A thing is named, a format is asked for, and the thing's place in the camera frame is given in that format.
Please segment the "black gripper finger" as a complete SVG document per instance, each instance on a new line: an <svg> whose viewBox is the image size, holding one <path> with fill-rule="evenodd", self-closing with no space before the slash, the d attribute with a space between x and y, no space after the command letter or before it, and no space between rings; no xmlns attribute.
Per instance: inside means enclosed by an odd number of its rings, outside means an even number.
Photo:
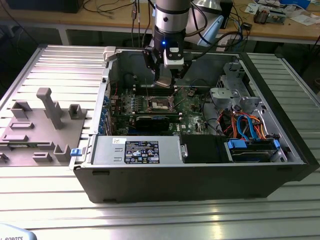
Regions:
<svg viewBox="0 0 320 240"><path fill-rule="evenodd" d="M187 60L179 69L172 69L172 78L173 79L183 79L189 68L191 67L193 61Z"/></svg>
<svg viewBox="0 0 320 240"><path fill-rule="evenodd" d="M157 82L160 77L160 64L161 64L161 55L154 54L153 50L145 48L142 51L145 65L154 73L154 82Z"/></svg>

